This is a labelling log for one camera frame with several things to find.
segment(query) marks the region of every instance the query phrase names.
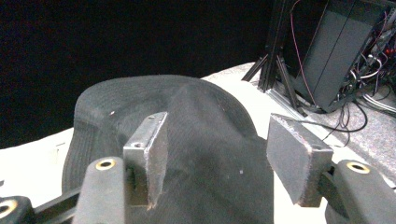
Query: black curtain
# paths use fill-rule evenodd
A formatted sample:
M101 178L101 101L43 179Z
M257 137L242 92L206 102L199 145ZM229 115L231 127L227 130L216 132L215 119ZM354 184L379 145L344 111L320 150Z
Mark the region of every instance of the black curtain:
M256 61L271 8L269 0L4 3L0 148L71 128L78 96L95 83L203 77Z

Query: hat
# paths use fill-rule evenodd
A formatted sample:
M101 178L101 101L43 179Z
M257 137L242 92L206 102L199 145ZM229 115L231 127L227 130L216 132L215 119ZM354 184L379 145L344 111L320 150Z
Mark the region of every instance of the hat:
M122 157L143 119L166 111L163 194L132 223L273 223L274 175L246 109L209 82L179 76L117 78L78 98L63 192L97 159Z

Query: tripod leg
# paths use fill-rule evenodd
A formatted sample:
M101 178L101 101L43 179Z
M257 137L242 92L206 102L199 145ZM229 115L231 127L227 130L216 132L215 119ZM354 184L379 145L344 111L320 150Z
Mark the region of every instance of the tripod leg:
M248 72L245 74L244 77L242 77L242 80L244 81L250 81L254 75L264 66L264 64L267 62L267 55L265 55L263 58L260 58L257 62L253 64L253 66L248 70Z
M286 93L289 96L291 106L295 110L297 110L300 114L306 116L305 112L297 104L296 92L291 84L290 75L285 65L285 60L283 58L280 58L278 55L276 55L276 65L279 69L280 78L282 79L282 83L285 86Z

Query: white surface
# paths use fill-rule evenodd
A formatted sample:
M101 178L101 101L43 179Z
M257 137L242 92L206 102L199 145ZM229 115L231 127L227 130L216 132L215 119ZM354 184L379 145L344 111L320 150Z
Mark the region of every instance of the white surface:
M257 90L254 85L240 81L251 65L253 63L242 64L203 79L219 85L238 99L252 117L259 136L266 139L270 114L277 113L286 116L289 114L268 95ZM327 133L312 125L306 125L306 127L321 138ZM36 207L61 195L64 158L72 135L73 129L69 129L30 144L0 150L0 180L5 179L5 185L0 187L0 196L27 196ZM333 137L329 137L326 143L341 145ZM361 161L360 157L347 148L335 148L334 150L334 161L341 159ZM320 208L301 208L298 205L293 205L276 175L276 223L326 223L325 205L326 200L322 201Z

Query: black stand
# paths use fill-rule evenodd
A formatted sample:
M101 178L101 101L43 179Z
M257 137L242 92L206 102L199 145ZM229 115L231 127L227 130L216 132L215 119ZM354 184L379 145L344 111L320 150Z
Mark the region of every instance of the black stand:
M275 0L265 45L265 56L254 63L242 80L250 81L261 69L259 88L266 91L274 87L277 69L289 96L291 106L305 115L305 112L297 104L295 90L291 85L288 69L282 56L283 45L290 26L290 11L294 3L295 0Z

